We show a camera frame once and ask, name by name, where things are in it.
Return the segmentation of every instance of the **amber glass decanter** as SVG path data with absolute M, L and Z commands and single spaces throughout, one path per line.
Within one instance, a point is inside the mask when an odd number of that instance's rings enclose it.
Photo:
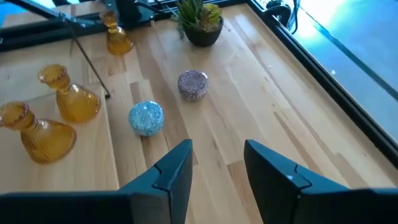
M 35 119 L 24 102 L 13 101 L 0 107 L 0 127 L 21 132 L 22 143 L 30 157 L 41 164 L 55 162 L 72 149 L 75 130 L 48 119 Z
M 65 121 L 83 123 L 95 117 L 101 101 L 93 92 L 70 83 L 62 65 L 47 65 L 39 72 L 39 80 L 57 91 L 57 105 Z
M 101 13 L 104 24 L 108 27 L 106 44 L 108 51 L 113 55 L 123 55 L 132 49 L 133 43 L 122 27 L 118 26 L 116 13 L 105 11 Z

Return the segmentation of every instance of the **concrete floor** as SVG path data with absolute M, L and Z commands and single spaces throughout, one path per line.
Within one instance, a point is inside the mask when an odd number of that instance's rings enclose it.
M 295 38 L 398 140 L 398 102 L 369 75 L 398 90 L 398 1 L 302 0 L 301 7 Z

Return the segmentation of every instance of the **wooden table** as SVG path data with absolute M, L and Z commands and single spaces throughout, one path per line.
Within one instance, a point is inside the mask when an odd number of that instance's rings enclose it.
M 88 88 L 105 102 L 99 84 Z M 66 123 L 60 116 L 54 93 L 28 100 L 27 104 L 36 118 Z M 106 106 L 90 122 L 69 125 L 76 131 L 73 149 L 63 159 L 47 165 L 30 159 L 19 132 L 1 128 L 0 194 L 119 189 Z
M 104 34 L 80 38 L 111 91 L 106 105 L 120 185 L 186 138 L 195 152 L 187 223 L 262 223 L 244 167 L 245 139 L 351 188 L 398 184 L 398 171 L 248 6 L 224 8 L 223 16 L 219 39 L 204 49 L 180 40 L 172 21 L 133 30 L 135 46 L 123 57 L 107 53 Z M 66 65 L 75 82 L 96 82 L 65 40 L 1 54 L 0 101 L 45 93 L 36 70 L 50 62 Z M 177 89 L 189 69 L 210 79 L 197 103 L 183 101 Z M 127 122 L 142 100 L 155 100 L 165 113 L 163 131 L 150 138 Z

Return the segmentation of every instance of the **blue decorative ball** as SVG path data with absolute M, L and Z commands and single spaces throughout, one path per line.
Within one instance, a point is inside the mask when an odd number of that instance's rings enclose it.
M 129 122 L 137 134 L 141 136 L 154 135 L 163 128 L 163 110 L 159 104 L 153 101 L 140 102 L 131 109 Z

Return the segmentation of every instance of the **black plant pot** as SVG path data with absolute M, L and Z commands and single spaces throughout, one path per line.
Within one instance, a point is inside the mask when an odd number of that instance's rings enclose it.
M 224 25 L 224 20 L 221 17 L 220 27 L 217 30 L 214 30 L 213 32 L 197 31 L 185 26 L 183 28 L 185 35 L 193 45 L 197 47 L 208 47 L 216 42 L 218 36 L 220 36 L 221 30 L 223 29 L 223 25 Z

